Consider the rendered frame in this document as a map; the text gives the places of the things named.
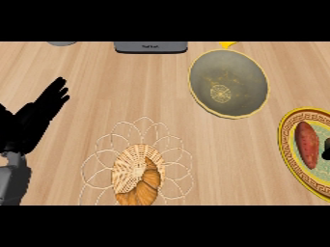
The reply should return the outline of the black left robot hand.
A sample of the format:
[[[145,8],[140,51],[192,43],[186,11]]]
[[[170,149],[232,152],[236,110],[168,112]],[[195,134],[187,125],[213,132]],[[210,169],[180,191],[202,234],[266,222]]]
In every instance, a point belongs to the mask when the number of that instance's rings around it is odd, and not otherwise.
[[[30,154],[35,149],[50,121],[69,100],[65,83],[66,80],[59,77],[16,114],[0,103],[0,153]]]

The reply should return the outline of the yellow patterned plate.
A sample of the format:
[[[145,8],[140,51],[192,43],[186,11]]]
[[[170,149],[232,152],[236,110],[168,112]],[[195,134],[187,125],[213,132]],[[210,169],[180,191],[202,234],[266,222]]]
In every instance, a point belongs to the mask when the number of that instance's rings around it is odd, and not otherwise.
[[[277,129],[279,150],[289,171],[310,192],[330,202],[330,160],[319,155],[316,167],[311,169],[306,164],[295,139],[301,122],[308,123],[316,132],[319,153],[323,154],[325,141],[330,138],[330,113],[319,108],[297,108],[282,118]]]

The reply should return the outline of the grey bowl with yellow rim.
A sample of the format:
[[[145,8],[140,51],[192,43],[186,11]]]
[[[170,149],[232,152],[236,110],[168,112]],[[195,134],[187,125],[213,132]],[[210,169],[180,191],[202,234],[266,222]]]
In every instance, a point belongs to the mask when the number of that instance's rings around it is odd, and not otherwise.
[[[270,85],[264,69],[238,51],[205,52],[190,65],[187,84],[196,103],[221,118],[248,118],[267,104]]]

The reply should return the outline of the red sweet potato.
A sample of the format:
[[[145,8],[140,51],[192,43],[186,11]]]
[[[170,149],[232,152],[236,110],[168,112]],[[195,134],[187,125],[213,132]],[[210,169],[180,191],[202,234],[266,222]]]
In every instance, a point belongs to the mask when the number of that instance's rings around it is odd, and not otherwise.
[[[300,122],[297,125],[295,142],[304,163],[313,170],[319,159],[319,137],[307,122]]]

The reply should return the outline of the wicker basket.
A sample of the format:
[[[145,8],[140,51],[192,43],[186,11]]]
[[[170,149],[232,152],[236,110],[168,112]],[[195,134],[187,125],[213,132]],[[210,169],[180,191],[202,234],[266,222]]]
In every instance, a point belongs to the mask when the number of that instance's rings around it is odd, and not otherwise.
[[[120,206],[118,193],[127,193],[142,180],[145,159],[161,173],[161,186],[154,205],[183,205],[195,186],[193,157],[182,137],[168,125],[149,117],[118,122],[95,145],[81,165],[80,205]]]

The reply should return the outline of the croissant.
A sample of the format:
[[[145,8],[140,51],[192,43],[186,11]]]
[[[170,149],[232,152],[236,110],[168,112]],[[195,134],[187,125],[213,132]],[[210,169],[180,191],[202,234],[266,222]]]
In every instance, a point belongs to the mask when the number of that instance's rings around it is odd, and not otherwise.
[[[115,199],[124,206],[151,206],[158,197],[161,186],[161,173],[156,165],[149,158],[145,159],[145,172],[133,190],[127,193],[118,193]]]

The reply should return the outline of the dark grey appliance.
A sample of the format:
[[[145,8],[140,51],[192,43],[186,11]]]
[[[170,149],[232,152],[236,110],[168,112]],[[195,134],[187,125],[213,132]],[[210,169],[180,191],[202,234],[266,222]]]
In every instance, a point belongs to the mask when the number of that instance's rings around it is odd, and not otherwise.
[[[115,51],[120,53],[170,54],[187,51],[186,41],[117,41]]]

